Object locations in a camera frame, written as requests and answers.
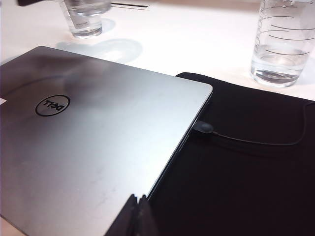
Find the white table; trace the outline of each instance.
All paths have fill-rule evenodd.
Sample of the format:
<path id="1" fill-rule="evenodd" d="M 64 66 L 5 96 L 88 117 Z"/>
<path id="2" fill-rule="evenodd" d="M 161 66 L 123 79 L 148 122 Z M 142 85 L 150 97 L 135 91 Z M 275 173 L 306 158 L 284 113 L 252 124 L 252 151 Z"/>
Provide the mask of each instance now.
<path id="1" fill-rule="evenodd" d="M 149 10 L 113 7 L 103 33 L 73 38 L 56 1 L 1 6 L 1 64 L 43 45 L 164 74 L 194 72 L 250 88 L 315 100 L 315 51 L 298 82 L 268 88 L 250 77 L 257 0 L 161 0 Z M 1 219 L 3 236 L 19 236 Z"/>

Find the silver laptop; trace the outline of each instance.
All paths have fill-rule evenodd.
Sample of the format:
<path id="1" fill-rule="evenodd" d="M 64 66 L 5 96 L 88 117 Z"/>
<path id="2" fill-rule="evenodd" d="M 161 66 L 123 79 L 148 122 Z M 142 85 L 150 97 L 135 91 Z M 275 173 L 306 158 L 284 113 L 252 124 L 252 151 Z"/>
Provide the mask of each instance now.
<path id="1" fill-rule="evenodd" d="M 30 236 L 102 236 L 149 194 L 207 84 L 38 47 L 1 66 L 1 215 Z"/>

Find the black cable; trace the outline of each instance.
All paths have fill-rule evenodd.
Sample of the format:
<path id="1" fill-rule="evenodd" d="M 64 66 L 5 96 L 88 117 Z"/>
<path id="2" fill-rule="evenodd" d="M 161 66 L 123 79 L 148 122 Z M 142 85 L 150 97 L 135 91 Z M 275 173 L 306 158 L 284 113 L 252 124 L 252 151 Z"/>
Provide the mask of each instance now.
<path id="1" fill-rule="evenodd" d="M 226 136 L 226 135 L 223 135 L 223 134 L 220 134 L 220 133 L 214 131 L 214 128 L 212 125 L 205 123 L 203 121 L 197 121 L 196 124 L 194 125 L 193 129 L 196 131 L 199 131 L 201 133 L 204 133 L 204 134 L 214 134 L 218 137 L 222 137 L 225 139 L 230 139 L 230 140 L 234 140 L 234 141 L 238 141 L 238 142 L 243 142 L 243 143 L 266 145 L 266 146 L 293 146 L 293 145 L 297 145 L 298 143 L 300 143 L 305 136 L 305 133 L 306 133 L 306 107 L 311 105 L 311 104 L 315 104 L 315 102 L 309 102 L 309 103 L 304 104 L 304 106 L 303 106 L 303 132 L 302 132 L 301 137 L 293 143 L 272 144 L 272 143 L 263 143 L 263 142 L 256 142 L 256 141 L 233 138 L 233 137 L 229 137 L 229 136 Z"/>

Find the water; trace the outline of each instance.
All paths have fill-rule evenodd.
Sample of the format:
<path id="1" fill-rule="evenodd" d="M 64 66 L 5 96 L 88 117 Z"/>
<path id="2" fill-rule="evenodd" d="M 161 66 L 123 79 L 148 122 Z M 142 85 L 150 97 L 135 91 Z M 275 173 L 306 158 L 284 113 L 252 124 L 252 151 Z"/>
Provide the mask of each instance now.
<path id="1" fill-rule="evenodd" d="M 252 57 L 252 76 L 261 84 L 290 86 L 299 78 L 309 54 L 284 44 L 260 45 Z"/>
<path id="2" fill-rule="evenodd" d="M 108 11 L 111 7 L 109 0 L 64 0 L 69 11 L 79 16 L 96 16 Z"/>
<path id="3" fill-rule="evenodd" d="M 59 0 L 73 36 L 88 38 L 102 33 L 101 14 L 110 9 L 109 0 Z"/>

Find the plastic water bottle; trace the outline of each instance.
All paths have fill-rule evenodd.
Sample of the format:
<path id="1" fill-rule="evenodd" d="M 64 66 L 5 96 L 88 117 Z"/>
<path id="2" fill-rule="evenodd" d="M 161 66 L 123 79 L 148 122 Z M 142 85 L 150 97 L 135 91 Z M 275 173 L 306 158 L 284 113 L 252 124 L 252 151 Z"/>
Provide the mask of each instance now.
<path id="1" fill-rule="evenodd" d="M 102 33 L 101 14 L 111 7 L 110 0 L 59 0 L 74 37 L 88 38 Z"/>

